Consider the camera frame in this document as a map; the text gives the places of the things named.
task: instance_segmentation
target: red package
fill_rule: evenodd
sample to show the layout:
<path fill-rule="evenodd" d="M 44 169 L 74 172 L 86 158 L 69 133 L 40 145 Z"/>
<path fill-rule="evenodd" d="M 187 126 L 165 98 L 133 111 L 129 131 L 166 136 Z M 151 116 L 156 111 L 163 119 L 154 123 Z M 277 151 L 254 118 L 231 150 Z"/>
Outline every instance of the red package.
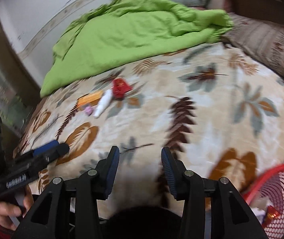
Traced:
<path fill-rule="evenodd" d="M 280 213 L 273 206 L 268 206 L 266 216 L 264 217 L 264 221 L 262 223 L 262 227 L 267 227 L 273 221 L 274 218 L 279 218 L 279 216 Z"/>
<path fill-rule="evenodd" d="M 117 78 L 113 80 L 113 95 L 117 99 L 123 99 L 124 94 L 128 91 L 132 90 L 132 87 L 129 86 L 124 79 Z"/>

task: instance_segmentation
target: finger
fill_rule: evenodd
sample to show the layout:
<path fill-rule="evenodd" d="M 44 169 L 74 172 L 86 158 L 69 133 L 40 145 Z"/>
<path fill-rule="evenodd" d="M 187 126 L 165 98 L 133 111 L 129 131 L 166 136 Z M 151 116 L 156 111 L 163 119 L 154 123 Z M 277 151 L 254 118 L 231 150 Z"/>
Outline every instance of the finger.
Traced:
<path fill-rule="evenodd" d="M 10 225 L 10 228 L 9 228 L 9 229 L 12 230 L 12 231 L 15 231 L 15 230 L 17 230 L 17 227 L 15 226 L 14 223 L 12 223 L 12 224 Z"/>
<path fill-rule="evenodd" d="M 6 229 L 15 231 L 17 227 L 12 223 L 8 216 L 0 216 L 0 225 Z"/>
<path fill-rule="evenodd" d="M 32 205 L 34 203 L 33 196 L 32 196 L 32 193 L 31 193 L 31 189 L 28 185 L 25 187 L 25 194 L 26 195 L 23 199 L 23 205 L 26 208 L 26 212 L 28 212 L 29 209 L 32 207 Z"/>
<path fill-rule="evenodd" d="M 18 206 L 0 201 L 0 216 L 21 216 L 21 209 Z"/>

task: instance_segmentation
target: red mesh basket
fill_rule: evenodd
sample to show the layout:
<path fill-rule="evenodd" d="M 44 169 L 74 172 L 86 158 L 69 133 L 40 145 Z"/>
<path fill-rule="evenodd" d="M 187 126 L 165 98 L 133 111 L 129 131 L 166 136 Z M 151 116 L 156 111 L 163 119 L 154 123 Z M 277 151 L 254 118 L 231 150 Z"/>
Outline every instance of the red mesh basket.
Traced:
<path fill-rule="evenodd" d="M 257 192 L 262 197 L 268 196 L 280 216 L 265 228 L 270 239 L 281 238 L 284 235 L 284 164 L 268 170 L 252 185 L 250 191 L 243 195 L 250 204 Z"/>

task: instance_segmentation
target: black camera rig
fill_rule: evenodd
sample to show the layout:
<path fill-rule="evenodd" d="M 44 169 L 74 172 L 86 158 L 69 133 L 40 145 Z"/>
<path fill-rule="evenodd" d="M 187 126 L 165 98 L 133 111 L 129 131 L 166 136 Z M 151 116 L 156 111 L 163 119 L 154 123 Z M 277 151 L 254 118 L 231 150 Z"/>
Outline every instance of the black camera rig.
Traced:
<path fill-rule="evenodd" d="M 97 200 L 111 193 L 119 162 L 119 149 L 111 148 L 107 159 L 79 178 L 54 178 L 35 201 L 12 239 L 102 239 Z M 162 149 L 162 164 L 171 194 L 184 200 L 179 239 L 203 239 L 205 198 L 211 198 L 212 239 L 267 239 L 257 218 L 237 189 L 225 177 L 201 178 Z M 75 197 L 75 227 L 69 230 L 70 199 Z"/>
<path fill-rule="evenodd" d="M 2 121 L 0 118 L 0 199 L 17 206 L 23 210 L 24 187 L 39 177 L 39 172 L 49 163 L 64 156 L 69 151 L 65 143 L 59 144 L 54 140 L 40 148 L 28 151 L 12 161 L 5 161 L 2 148 Z M 11 217 L 15 225 L 19 221 Z"/>

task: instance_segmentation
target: blue handle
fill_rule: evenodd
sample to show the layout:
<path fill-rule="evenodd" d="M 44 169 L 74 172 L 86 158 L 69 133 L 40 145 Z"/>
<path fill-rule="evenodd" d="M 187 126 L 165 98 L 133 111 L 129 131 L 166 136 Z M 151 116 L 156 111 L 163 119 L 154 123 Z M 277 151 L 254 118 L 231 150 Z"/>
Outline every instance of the blue handle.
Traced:
<path fill-rule="evenodd" d="M 51 142 L 49 142 L 49 143 L 47 143 L 47 144 L 45 144 L 41 147 L 38 147 L 37 149 L 34 149 L 33 150 L 33 156 L 37 156 L 37 155 L 45 152 L 46 150 L 49 150 L 49 149 L 56 147 L 58 145 L 59 145 L 59 142 L 57 140 L 53 140 L 53 141 L 51 141 Z"/>

